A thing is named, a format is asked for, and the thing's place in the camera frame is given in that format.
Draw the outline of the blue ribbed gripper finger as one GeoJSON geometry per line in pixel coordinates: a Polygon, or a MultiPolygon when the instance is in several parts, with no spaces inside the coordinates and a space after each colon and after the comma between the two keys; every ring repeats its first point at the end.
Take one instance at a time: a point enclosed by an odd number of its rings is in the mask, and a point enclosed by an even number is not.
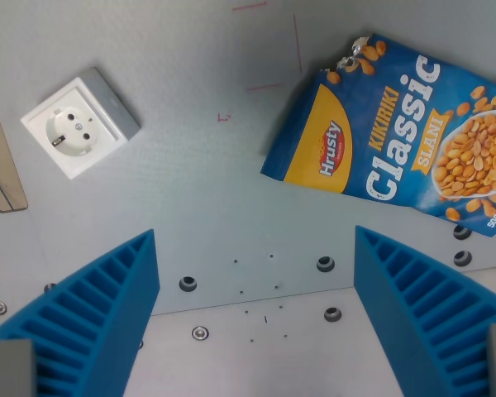
{"type": "Polygon", "coordinates": [[[0,341],[33,343],[38,396],[122,396],[159,291],[148,230],[12,315],[0,341]]]}
{"type": "Polygon", "coordinates": [[[354,287],[405,396],[489,396],[487,336],[496,294],[365,227],[354,287]]]}

